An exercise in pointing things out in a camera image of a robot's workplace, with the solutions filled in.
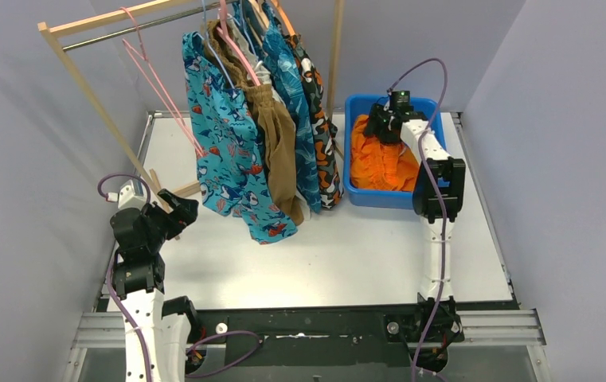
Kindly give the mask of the light blue shark print shorts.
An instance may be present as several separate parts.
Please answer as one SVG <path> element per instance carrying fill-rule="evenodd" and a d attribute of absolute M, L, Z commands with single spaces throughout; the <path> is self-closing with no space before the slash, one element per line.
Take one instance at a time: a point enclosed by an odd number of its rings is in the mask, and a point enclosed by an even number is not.
<path fill-rule="evenodd" d="M 203 152 L 197 158 L 202 204 L 219 215 L 240 217 L 260 244 L 293 236 L 296 224 L 276 206 L 268 188 L 264 141 L 245 93 L 227 87 L 226 75 L 205 47 L 198 32 L 182 38 L 190 122 Z"/>

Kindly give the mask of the khaki brown shorts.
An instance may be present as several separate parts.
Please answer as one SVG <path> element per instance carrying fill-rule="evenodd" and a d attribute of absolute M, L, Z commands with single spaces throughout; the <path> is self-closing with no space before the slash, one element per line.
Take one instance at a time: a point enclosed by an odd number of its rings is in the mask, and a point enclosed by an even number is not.
<path fill-rule="evenodd" d="M 250 115 L 264 136 L 264 167 L 274 205 L 293 223 L 304 222 L 300 200 L 296 196 L 295 124 L 284 104 L 272 98 L 269 84 L 255 86 L 244 78 Z"/>

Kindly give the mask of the thick pink hanger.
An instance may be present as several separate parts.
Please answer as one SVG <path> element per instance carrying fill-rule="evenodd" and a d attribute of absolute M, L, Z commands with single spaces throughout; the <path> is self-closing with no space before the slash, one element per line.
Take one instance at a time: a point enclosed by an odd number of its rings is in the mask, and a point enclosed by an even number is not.
<path fill-rule="evenodd" d="M 252 82 L 255 86 L 260 86 L 261 82 L 258 79 L 258 76 L 253 70 L 253 67 L 250 65 L 250 62 L 246 58 L 246 56 L 241 51 L 239 45 L 231 38 L 229 33 L 229 28 L 227 26 L 227 2 L 225 0 L 219 1 L 219 23 L 220 25 L 217 27 L 217 32 L 219 33 L 222 40 L 232 49 L 235 55 L 239 58 L 244 68 L 247 70 L 248 74 L 251 76 Z"/>

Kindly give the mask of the light blue hanger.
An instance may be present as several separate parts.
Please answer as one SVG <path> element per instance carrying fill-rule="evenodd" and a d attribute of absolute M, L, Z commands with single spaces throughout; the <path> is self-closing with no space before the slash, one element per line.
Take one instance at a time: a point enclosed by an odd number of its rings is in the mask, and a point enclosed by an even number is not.
<path fill-rule="evenodd" d="M 203 32 L 205 38 L 206 55 L 219 66 L 225 74 L 229 88 L 241 88 L 244 82 L 243 67 L 237 63 L 237 56 L 231 51 L 229 44 L 218 33 L 218 22 L 210 21 L 207 17 L 205 1 L 202 1 Z"/>

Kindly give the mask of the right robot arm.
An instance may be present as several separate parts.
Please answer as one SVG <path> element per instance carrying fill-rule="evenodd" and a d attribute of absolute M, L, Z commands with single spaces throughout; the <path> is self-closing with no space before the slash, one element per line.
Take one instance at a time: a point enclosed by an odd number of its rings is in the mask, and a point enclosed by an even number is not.
<path fill-rule="evenodd" d="M 416 111 L 408 91 L 392 91 L 387 103 L 375 103 L 366 134 L 384 144 L 402 143 L 419 163 L 412 207 L 424 229 L 423 281 L 418 293 L 422 312 L 412 327 L 426 341 L 443 347 L 459 340 L 450 270 L 450 241 L 463 206 L 466 163 L 451 156 L 432 130 L 434 115 Z"/>

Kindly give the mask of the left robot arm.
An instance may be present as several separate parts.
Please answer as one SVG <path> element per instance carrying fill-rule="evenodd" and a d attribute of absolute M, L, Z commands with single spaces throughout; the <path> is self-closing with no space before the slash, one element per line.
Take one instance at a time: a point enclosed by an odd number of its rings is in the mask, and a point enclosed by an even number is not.
<path fill-rule="evenodd" d="M 155 203 L 119 210 L 110 225 L 117 243 L 107 272 L 108 292 L 123 316 L 125 379 L 183 381 L 186 345 L 200 331 L 200 317 L 186 296 L 166 299 L 166 265 L 160 254 L 197 219 L 198 202 L 167 189 Z"/>

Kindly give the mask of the orange camouflage shorts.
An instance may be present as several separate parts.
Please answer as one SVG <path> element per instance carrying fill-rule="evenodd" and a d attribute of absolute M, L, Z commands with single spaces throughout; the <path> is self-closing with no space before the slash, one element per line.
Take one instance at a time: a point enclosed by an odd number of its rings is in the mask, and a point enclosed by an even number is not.
<path fill-rule="evenodd" d="M 324 209 L 332 209 L 341 201 L 343 191 L 335 156 L 337 127 L 330 121 L 323 108 L 323 78 L 303 47 L 300 35 L 285 35 L 283 39 L 295 58 L 303 94 L 308 103 L 319 173 L 321 204 Z"/>

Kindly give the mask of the dark blue leaf print shorts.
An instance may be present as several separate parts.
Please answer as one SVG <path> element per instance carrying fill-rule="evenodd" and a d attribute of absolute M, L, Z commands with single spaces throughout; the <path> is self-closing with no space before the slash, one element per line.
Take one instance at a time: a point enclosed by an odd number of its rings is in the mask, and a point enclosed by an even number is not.
<path fill-rule="evenodd" d="M 322 209 L 314 133 L 301 76 L 291 49 L 277 28 L 272 7 L 256 1 L 241 1 L 234 17 L 254 44 L 256 57 L 269 70 L 277 91 L 295 124 L 296 187 L 312 212 Z"/>

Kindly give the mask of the white shorts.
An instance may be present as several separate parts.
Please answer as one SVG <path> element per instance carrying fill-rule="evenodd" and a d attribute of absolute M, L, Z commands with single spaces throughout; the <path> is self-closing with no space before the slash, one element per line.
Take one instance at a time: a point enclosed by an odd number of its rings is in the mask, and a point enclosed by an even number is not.
<path fill-rule="evenodd" d="M 226 23 L 229 32 L 231 33 L 231 39 L 240 49 L 241 54 L 248 61 L 250 67 L 256 74 L 260 84 L 269 84 L 272 90 L 272 98 L 276 102 L 283 104 L 283 100 L 280 97 L 280 94 L 272 86 L 272 76 L 270 71 L 264 66 L 264 62 L 260 60 L 255 53 L 251 51 L 252 43 L 250 43 L 249 39 L 244 35 L 241 28 L 241 24 L 239 24 L 231 15 L 228 16 Z M 252 82 L 252 78 L 249 75 L 249 71 L 244 66 L 239 56 L 234 53 L 234 50 L 230 46 L 227 47 L 227 57 L 228 60 L 234 66 L 237 67 L 237 74 L 231 74 L 231 80 L 233 81 L 233 83 L 237 85 L 237 77 L 241 74 L 242 77 L 244 77 L 250 84 Z"/>

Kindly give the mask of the orange hanger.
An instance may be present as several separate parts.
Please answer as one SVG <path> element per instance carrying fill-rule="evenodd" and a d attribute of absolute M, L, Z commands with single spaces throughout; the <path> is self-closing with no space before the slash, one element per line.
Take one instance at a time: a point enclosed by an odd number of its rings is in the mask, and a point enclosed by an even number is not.
<path fill-rule="evenodd" d="M 277 14 L 280 16 L 280 20 L 282 21 L 284 27 L 288 31 L 288 34 L 291 36 L 297 36 L 298 34 L 295 31 L 286 11 L 281 6 L 280 1 L 270 0 L 270 3 L 272 4 L 273 8 L 276 10 Z"/>

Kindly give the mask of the blue plastic bin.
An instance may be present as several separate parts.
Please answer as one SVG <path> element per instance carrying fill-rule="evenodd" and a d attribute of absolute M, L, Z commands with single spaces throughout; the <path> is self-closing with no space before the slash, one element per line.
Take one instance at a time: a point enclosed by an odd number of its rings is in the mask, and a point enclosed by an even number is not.
<path fill-rule="evenodd" d="M 360 115 L 368 115 L 374 103 L 384 105 L 386 96 L 371 94 L 350 95 L 345 102 L 344 164 L 342 182 L 346 196 L 353 205 L 386 209 L 406 209 L 412 211 L 412 192 L 383 191 L 375 189 L 360 189 L 354 186 L 350 179 L 351 165 L 351 135 L 354 123 Z M 436 102 L 432 99 L 412 97 L 411 104 L 416 111 L 422 111 L 427 117 L 433 115 Z M 432 122 L 432 131 L 440 145 L 447 149 L 444 128 L 440 112 Z"/>

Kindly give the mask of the wooden clothes rack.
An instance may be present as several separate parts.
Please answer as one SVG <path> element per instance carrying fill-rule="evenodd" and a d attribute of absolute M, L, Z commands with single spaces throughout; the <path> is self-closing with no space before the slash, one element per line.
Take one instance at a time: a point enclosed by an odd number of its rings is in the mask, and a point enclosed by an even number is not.
<path fill-rule="evenodd" d="M 199 14 L 204 11 L 204 9 L 212 10 L 223 8 L 225 5 L 221 5 L 219 3 L 211 3 L 208 6 L 203 5 L 198 8 L 193 8 L 189 10 L 184 10 L 182 12 L 178 12 L 176 14 L 171 14 L 169 16 L 165 16 L 164 18 L 154 19 L 153 21 L 148 21 L 143 24 L 134 24 L 134 26 L 128 29 L 121 29 L 118 32 L 110 33 L 101 37 L 96 37 L 94 39 L 88 41 L 82 41 L 73 45 L 63 46 L 59 42 L 60 37 L 71 36 L 76 33 L 82 33 L 84 31 L 89 31 L 92 29 L 98 29 L 100 27 L 104 27 L 106 25 L 114 24 L 116 22 L 124 21 L 128 18 L 133 18 L 135 15 L 144 15 L 144 14 L 152 14 L 157 11 L 167 10 L 169 8 L 180 6 L 186 3 L 190 3 L 192 1 L 151 1 L 146 2 L 137 6 L 132 7 L 124 7 L 120 10 L 114 10 L 112 12 L 97 15 L 90 18 L 85 18 L 79 21 L 72 21 L 70 23 L 64 25 L 58 25 L 54 27 L 47 26 L 46 22 L 40 22 L 37 24 L 38 31 L 43 36 L 47 44 L 50 48 L 55 52 L 58 59 L 64 65 L 70 76 L 75 81 L 78 88 L 84 93 L 85 98 L 88 102 L 94 107 L 96 113 L 100 116 L 102 121 L 104 122 L 106 128 L 111 132 L 112 136 L 116 139 L 120 147 L 124 150 L 125 154 L 129 158 L 130 162 L 134 165 L 135 169 L 139 173 L 139 182 L 145 183 L 145 186 L 152 186 L 152 190 L 158 192 L 160 188 L 158 187 L 155 181 L 157 178 L 151 178 L 150 174 L 143 168 L 143 164 L 138 159 L 137 156 L 134 155 L 132 148 L 128 143 L 124 141 L 123 134 L 116 126 L 112 117 L 108 114 L 105 106 L 99 100 L 96 93 L 89 85 L 88 81 L 82 75 L 78 67 L 72 58 L 67 54 L 68 51 L 72 51 L 78 48 L 82 48 L 88 45 L 93 45 L 101 41 L 107 41 L 112 38 L 120 37 L 128 33 L 138 33 L 140 34 L 140 30 L 147 29 L 150 27 L 154 27 L 157 25 L 166 24 L 168 22 L 176 21 L 182 18 L 187 18 L 193 16 L 195 14 Z M 332 29 L 332 37 L 331 38 L 331 53 L 330 53 L 330 63 L 329 63 L 329 73 L 328 73 L 328 88 L 326 89 L 327 99 L 326 106 L 323 107 L 323 110 L 326 112 L 329 117 L 329 121 L 333 122 L 334 112 L 336 110 L 334 105 L 335 100 L 335 91 L 337 87 L 337 71 L 338 71 L 338 62 L 340 57 L 340 44 L 342 41 L 342 23 L 345 12 L 346 1 L 334 1 L 334 13 L 333 13 L 333 29 Z"/>

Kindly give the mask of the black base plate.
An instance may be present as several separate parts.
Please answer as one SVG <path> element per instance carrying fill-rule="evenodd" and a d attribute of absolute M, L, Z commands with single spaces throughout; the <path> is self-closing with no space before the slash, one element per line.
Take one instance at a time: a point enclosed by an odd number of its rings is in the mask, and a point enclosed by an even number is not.
<path fill-rule="evenodd" d="M 210 345 L 225 347 L 225 362 L 239 366 L 445 366 L 448 350 L 471 334 L 467 311 L 455 311 L 462 336 L 443 347 L 416 329 L 419 304 L 260 310 L 196 310 L 186 352 L 197 356 Z"/>

